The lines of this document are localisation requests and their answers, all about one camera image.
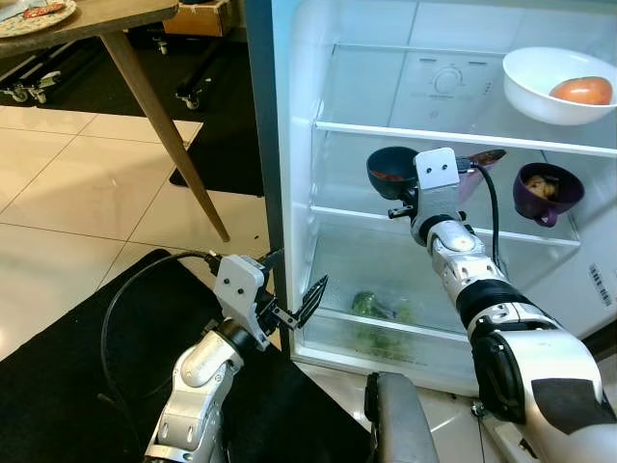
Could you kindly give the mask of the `dark blue bowl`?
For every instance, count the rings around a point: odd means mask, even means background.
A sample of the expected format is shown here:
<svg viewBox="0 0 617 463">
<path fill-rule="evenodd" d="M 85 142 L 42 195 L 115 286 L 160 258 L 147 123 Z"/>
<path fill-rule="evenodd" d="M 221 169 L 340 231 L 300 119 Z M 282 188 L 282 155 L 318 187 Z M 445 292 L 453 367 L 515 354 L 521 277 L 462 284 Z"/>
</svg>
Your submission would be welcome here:
<svg viewBox="0 0 617 463">
<path fill-rule="evenodd" d="M 416 155 L 417 150 L 387 147 L 367 157 L 367 177 L 380 197 L 389 202 L 409 201 L 410 191 L 417 186 Z"/>
</svg>

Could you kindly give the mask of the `glass fridge shelf white trim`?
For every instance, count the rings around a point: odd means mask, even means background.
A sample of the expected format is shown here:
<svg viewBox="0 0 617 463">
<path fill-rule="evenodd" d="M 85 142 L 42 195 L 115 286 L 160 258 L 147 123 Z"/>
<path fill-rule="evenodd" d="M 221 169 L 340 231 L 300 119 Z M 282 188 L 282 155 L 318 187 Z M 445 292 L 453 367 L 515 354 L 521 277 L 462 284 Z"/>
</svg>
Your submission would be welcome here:
<svg viewBox="0 0 617 463">
<path fill-rule="evenodd" d="M 580 235 L 575 230 L 573 221 L 555 228 L 541 228 L 532 221 L 524 219 L 513 211 L 510 199 L 501 198 L 497 202 L 499 237 L 503 241 L 523 241 L 554 246 L 581 246 Z M 332 190 L 328 195 L 313 199 L 311 211 L 322 216 L 340 219 L 345 225 L 365 225 L 373 230 L 387 232 L 404 231 L 410 226 L 407 219 L 389 219 L 387 212 L 393 207 L 392 202 L 376 197 L 376 194 L 359 194 L 356 188 Z M 488 191 L 479 189 L 467 202 L 462 210 L 466 212 L 467 224 L 471 225 L 480 235 L 491 235 L 491 203 Z"/>
<path fill-rule="evenodd" d="M 459 129 L 423 129 L 404 127 L 366 126 L 366 124 L 337 123 L 317 120 L 313 126 L 326 131 L 431 140 L 476 145 L 502 146 L 508 149 L 564 151 L 564 153 L 616 157 L 616 114 L 608 112 L 594 123 L 581 126 L 554 126 L 541 123 L 521 114 L 505 100 L 484 109 L 472 123 Z"/>
</svg>

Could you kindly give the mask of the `white fridge thermostat dial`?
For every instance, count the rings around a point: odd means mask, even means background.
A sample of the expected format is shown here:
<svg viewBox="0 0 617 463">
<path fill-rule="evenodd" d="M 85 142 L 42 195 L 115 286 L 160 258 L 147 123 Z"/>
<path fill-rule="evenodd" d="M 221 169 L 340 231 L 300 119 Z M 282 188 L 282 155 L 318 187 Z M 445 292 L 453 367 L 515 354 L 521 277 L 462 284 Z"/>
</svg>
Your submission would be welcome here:
<svg viewBox="0 0 617 463">
<path fill-rule="evenodd" d="M 432 79 L 432 87 L 436 95 L 453 95 L 462 85 L 462 71 L 452 66 L 438 69 Z"/>
</svg>

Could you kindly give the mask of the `pale pink bowl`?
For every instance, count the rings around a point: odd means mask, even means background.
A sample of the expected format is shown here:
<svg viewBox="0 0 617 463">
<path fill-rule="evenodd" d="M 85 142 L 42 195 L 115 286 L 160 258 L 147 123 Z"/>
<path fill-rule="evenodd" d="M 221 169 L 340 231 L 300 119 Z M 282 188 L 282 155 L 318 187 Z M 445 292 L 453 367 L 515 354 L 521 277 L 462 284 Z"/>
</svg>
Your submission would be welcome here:
<svg viewBox="0 0 617 463">
<path fill-rule="evenodd" d="M 458 157 L 459 168 L 458 200 L 459 203 L 466 203 L 472 193 L 479 188 L 482 182 L 482 173 L 479 168 L 491 171 L 505 155 L 506 150 L 485 150 L 469 155 L 469 157 Z"/>
</svg>

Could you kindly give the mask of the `black floor mat under stands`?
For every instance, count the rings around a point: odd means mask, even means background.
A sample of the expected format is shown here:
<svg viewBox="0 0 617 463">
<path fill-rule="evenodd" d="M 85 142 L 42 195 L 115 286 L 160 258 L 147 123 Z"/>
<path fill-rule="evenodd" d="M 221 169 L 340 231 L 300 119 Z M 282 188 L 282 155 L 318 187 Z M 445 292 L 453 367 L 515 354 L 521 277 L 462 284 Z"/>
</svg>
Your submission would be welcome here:
<svg viewBox="0 0 617 463">
<path fill-rule="evenodd" d="M 127 36 L 168 114 L 176 121 L 201 124 L 188 154 L 206 188 L 261 197 L 263 177 L 247 44 L 172 37 L 167 53 L 160 53 L 148 32 L 132 31 Z M 208 49 L 215 50 L 215 56 L 203 72 L 198 107 L 189 109 L 175 92 L 194 74 Z M 48 109 L 143 117 L 118 67 L 96 37 L 76 44 L 59 58 L 56 68 L 61 76 L 47 92 Z"/>
</svg>

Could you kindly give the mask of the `pale food in cup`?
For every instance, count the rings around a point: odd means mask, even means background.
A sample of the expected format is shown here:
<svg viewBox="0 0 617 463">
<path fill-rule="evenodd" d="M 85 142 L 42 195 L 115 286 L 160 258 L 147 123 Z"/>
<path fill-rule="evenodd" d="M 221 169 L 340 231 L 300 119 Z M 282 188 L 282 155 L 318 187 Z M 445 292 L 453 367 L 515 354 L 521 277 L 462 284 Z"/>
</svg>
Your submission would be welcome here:
<svg viewBox="0 0 617 463">
<path fill-rule="evenodd" d="M 546 200 L 546 202 L 555 202 L 556 198 L 558 198 L 559 182 L 554 177 L 533 174 L 533 176 L 527 178 L 524 185 L 530 193 Z"/>
</svg>

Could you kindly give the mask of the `grey robot leg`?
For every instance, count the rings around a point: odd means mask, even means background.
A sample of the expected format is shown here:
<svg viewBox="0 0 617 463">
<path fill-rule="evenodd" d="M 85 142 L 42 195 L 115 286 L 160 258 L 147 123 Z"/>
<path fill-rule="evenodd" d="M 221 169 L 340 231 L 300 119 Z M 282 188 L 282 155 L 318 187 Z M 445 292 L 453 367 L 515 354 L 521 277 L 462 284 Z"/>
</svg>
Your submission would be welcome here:
<svg viewBox="0 0 617 463">
<path fill-rule="evenodd" d="M 366 463 L 440 463 L 417 387 L 404 374 L 367 375 L 364 414 L 371 423 Z"/>
</svg>

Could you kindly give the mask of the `purple cup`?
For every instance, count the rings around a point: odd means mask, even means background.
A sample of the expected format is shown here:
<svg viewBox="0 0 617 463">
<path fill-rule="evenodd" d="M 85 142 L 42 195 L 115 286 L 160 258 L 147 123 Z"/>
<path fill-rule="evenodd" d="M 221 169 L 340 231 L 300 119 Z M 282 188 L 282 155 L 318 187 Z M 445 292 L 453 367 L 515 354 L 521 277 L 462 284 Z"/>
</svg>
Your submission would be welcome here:
<svg viewBox="0 0 617 463">
<path fill-rule="evenodd" d="M 558 198 L 555 202 L 543 200 L 525 188 L 525 181 L 533 174 L 558 180 Z M 583 184 L 572 172 L 548 163 L 529 163 L 521 167 L 513 180 L 513 204 L 524 219 L 536 222 L 542 228 L 555 228 L 565 212 L 578 204 L 585 195 Z"/>
</svg>

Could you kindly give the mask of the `large white bowl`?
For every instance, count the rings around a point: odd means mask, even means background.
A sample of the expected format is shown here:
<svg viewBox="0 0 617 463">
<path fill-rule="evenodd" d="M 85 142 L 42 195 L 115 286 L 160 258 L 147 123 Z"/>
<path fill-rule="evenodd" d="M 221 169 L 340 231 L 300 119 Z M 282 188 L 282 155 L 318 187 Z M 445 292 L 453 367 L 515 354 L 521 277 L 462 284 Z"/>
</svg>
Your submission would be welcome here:
<svg viewBox="0 0 617 463">
<path fill-rule="evenodd" d="M 511 50 L 501 65 L 507 100 L 533 120 L 554 126 L 581 126 L 616 109 L 613 95 L 603 104 L 581 104 L 552 95 L 552 90 L 572 79 L 598 79 L 613 93 L 617 68 L 604 59 L 577 50 L 533 45 Z"/>
</svg>

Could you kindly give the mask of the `black wheeled light stand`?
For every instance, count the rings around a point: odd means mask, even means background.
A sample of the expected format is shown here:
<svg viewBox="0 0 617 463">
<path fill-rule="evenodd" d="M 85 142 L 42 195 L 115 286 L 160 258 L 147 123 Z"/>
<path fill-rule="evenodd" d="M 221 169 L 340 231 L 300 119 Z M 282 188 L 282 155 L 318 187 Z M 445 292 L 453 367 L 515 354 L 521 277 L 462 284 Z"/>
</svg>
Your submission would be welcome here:
<svg viewBox="0 0 617 463">
<path fill-rule="evenodd" d="M 197 111 L 201 109 L 201 96 L 212 84 L 211 76 L 207 75 L 213 62 L 217 59 L 217 49 L 208 50 L 198 60 L 197 65 L 184 79 L 176 85 L 175 97 L 184 102 L 186 109 Z"/>
<path fill-rule="evenodd" d="M 47 89 L 56 87 L 63 80 L 59 70 L 62 62 L 74 48 L 75 42 L 36 50 L 18 65 L 0 73 L 0 94 L 22 104 L 31 98 L 39 104 L 47 102 Z"/>
</svg>

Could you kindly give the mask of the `orange round fruit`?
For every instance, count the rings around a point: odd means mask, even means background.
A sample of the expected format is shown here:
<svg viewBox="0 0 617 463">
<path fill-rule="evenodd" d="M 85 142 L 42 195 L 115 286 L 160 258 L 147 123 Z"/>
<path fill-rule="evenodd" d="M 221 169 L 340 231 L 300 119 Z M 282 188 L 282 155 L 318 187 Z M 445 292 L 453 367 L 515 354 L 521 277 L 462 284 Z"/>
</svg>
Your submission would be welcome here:
<svg viewBox="0 0 617 463">
<path fill-rule="evenodd" d="M 573 104 L 606 106 L 612 104 L 613 87 L 603 76 L 578 76 L 556 84 L 550 96 Z"/>
</svg>

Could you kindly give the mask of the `large black floor mat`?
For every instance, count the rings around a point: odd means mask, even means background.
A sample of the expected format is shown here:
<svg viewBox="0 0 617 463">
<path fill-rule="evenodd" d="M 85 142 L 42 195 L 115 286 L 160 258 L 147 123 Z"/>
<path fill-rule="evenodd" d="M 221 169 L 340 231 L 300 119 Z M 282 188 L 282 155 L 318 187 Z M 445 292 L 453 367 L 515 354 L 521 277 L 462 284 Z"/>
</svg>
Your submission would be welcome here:
<svg viewBox="0 0 617 463">
<path fill-rule="evenodd" d="M 147 253 L 0 361 L 0 463 L 140 463 L 176 358 L 215 295 Z M 370 435 L 275 348 L 244 353 L 222 414 L 230 463 L 366 463 Z"/>
</svg>

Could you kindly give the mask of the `light wooden dining table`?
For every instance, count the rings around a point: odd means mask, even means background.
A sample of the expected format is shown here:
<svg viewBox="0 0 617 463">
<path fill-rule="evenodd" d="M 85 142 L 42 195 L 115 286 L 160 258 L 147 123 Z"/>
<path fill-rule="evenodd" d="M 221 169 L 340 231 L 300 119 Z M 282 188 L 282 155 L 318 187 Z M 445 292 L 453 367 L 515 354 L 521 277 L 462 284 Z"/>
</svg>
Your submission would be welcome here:
<svg viewBox="0 0 617 463">
<path fill-rule="evenodd" d="M 179 0 L 74 0 L 76 10 L 57 25 L 16 37 L 0 37 L 0 58 L 17 56 L 18 53 L 52 47 L 71 41 L 98 37 L 109 52 L 111 61 L 118 67 L 129 92 L 136 97 L 155 135 L 172 159 L 177 171 L 188 185 L 191 194 L 211 222 L 213 230 L 222 241 L 229 242 L 228 229 L 219 211 L 211 202 L 197 167 L 182 145 L 176 127 L 166 107 L 151 87 L 148 76 L 138 61 L 135 49 L 124 35 L 128 28 L 150 25 L 168 19 L 177 13 Z"/>
</svg>

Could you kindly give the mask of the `floral oval plate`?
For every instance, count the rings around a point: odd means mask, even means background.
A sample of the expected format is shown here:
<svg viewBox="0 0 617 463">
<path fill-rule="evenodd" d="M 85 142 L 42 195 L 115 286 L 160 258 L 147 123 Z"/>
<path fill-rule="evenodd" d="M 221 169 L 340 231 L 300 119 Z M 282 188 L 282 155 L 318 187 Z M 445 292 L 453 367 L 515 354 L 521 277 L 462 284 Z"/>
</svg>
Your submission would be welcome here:
<svg viewBox="0 0 617 463">
<path fill-rule="evenodd" d="M 35 32 L 47 30 L 47 28 L 57 26 L 73 16 L 78 9 L 78 4 L 74 0 L 26 0 L 28 6 L 42 5 L 43 3 L 67 3 L 67 8 L 55 14 L 45 14 L 41 17 L 23 19 L 19 14 L 0 21 L 0 39 L 9 37 L 25 36 L 35 34 Z"/>
</svg>

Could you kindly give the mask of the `red snack packet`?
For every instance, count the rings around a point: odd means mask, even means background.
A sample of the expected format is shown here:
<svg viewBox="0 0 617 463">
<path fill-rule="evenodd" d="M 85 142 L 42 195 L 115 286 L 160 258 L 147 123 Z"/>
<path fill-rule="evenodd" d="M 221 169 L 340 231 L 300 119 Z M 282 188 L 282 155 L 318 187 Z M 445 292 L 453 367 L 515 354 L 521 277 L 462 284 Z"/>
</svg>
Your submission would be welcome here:
<svg viewBox="0 0 617 463">
<path fill-rule="evenodd" d="M 23 19 L 31 19 L 35 17 L 48 16 L 61 12 L 67 8 L 67 3 L 43 3 L 42 5 L 31 5 L 25 10 L 22 10 L 19 17 Z"/>
</svg>

